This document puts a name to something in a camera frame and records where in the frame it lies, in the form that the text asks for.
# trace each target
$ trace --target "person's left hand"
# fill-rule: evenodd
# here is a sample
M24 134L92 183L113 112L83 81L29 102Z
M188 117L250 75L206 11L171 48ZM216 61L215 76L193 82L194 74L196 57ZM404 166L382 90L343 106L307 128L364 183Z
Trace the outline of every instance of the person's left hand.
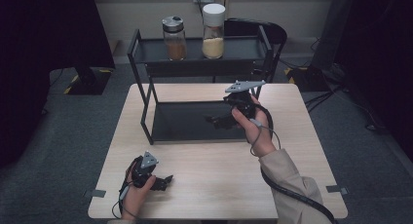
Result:
M148 178L142 188L133 186L131 180L131 171L128 174L129 191L126 194L123 202L124 211L122 212L122 219L134 221L139 213L140 208L145 202L146 196L154 185L156 176L152 175Z

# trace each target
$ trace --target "glass jar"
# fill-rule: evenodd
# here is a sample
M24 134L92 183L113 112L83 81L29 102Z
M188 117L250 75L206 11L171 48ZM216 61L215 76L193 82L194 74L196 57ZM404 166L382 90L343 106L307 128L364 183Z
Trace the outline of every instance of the glass jar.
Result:
M179 17L167 17L162 20L164 41L170 60L182 60L186 57L185 30Z
M205 5L203 17L203 54L207 58L220 58L224 54L225 7L215 3Z

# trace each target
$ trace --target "metal lid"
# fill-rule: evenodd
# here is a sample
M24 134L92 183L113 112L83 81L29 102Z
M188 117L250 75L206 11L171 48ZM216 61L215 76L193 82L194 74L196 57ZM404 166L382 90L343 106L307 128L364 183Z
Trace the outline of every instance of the metal lid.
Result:
M183 29L183 20L179 17L167 17L162 19L162 26L166 32L178 32Z
M224 24L225 7L212 3L203 7L204 24L208 26L221 26Z

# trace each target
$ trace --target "person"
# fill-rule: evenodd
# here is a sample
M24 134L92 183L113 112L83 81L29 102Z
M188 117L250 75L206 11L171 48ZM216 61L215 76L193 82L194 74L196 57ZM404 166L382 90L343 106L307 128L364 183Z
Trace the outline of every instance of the person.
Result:
M259 104L259 101L252 96L252 100ZM284 149L277 150L271 137L270 131L262 130L247 119L237 108L233 108L232 115L244 128L246 139L253 142L252 151L257 156L263 171L271 180L282 187L304 195L320 204L322 204L321 194L316 181L311 177L301 176L297 167ZM268 128L266 114L259 108L256 108L255 120ZM112 220L108 224L127 224L135 223L135 218L139 214L139 209L143 205L146 195L155 182L153 175L147 180L142 188L135 188L132 185L124 199L124 208L132 213L123 211L123 220ZM327 224L331 223L328 218L311 206L296 201L278 191L272 189L277 213L279 215L279 224Z

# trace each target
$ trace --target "carpeted floor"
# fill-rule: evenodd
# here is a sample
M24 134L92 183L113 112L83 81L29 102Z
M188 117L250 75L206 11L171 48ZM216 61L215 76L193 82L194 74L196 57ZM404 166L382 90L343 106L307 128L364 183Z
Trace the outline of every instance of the carpeted floor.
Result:
M298 58L290 62L303 63ZM276 83L288 82L285 69L279 65ZM97 183L135 80L128 64L118 64L102 95L63 94L75 75L74 69L51 73L55 83L48 113L20 160L0 169L0 223L105 223L90 219L90 198L84 193ZM320 94L302 96L309 100ZM339 223L410 223L413 178L406 165L411 163L397 156L403 155L392 137L364 127L368 119L350 93L338 91L310 115L337 183L348 190L343 197L349 216Z

